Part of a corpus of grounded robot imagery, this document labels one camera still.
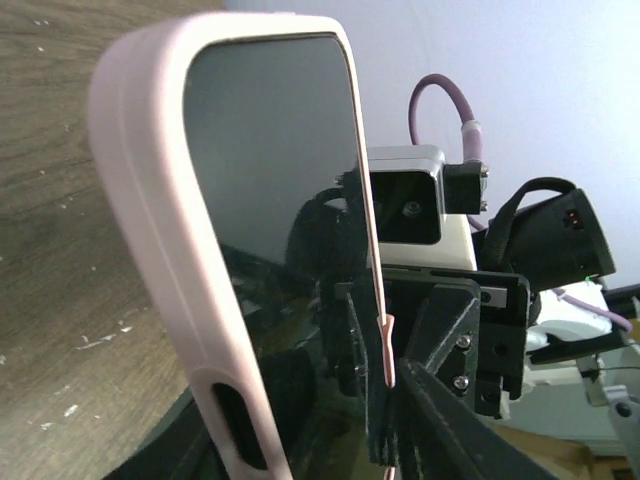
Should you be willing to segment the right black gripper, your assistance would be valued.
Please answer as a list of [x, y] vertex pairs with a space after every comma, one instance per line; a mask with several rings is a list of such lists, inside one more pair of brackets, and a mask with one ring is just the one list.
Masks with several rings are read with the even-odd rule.
[[[384, 286], [395, 317], [395, 357], [426, 368], [477, 414], [506, 418], [503, 395], [522, 395], [529, 282], [517, 274], [386, 267]], [[393, 406], [373, 283], [353, 282], [346, 301], [368, 456], [394, 465]]]

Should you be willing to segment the bare black phone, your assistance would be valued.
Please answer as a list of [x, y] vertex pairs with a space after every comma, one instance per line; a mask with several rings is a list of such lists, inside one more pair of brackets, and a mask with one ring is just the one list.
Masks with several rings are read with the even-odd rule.
[[352, 312], [377, 302], [345, 52], [329, 34], [206, 47], [183, 118], [291, 473], [347, 479], [364, 437]]

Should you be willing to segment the pink phone case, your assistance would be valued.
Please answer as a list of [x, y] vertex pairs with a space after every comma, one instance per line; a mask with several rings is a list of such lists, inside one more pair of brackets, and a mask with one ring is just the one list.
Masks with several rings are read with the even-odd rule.
[[[209, 46], [329, 34], [345, 52], [353, 96], [369, 267], [388, 323], [360, 98], [351, 46], [334, 19], [205, 12], [156, 23], [101, 57], [88, 96], [91, 151], [111, 210], [184, 369], [228, 479], [296, 479], [199, 188], [185, 134], [188, 69]], [[364, 437], [353, 460], [379, 479]]]

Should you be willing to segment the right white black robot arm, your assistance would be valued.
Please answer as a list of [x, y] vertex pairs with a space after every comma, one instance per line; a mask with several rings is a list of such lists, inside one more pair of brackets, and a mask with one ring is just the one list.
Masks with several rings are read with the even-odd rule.
[[584, 192], [558, 178], [525, 183], [488, 227], [472, 237], [476, 271], [392, 264], [383, 296], [385, 327], [364, 270], [366, 235], [352, 212], [335, 225], [342, 267], [332, 294], [343, 334], [343, 367], [365, 399], [370, 460], [411, 479], [501, 479], [547, 472], [482, 423], [518, 400], [525, 365], [583, 362], [623, 343], [621, 328], [591, 339], [555, 337], [526, 348], [541, 294], [614, 270], [604, 234]]

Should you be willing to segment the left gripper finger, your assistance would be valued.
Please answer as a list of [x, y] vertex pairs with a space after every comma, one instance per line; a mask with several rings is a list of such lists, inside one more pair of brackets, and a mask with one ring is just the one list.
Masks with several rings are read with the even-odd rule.
[[553, 479], [417, 362], [397, 364], [396, 466], [403, 479]]

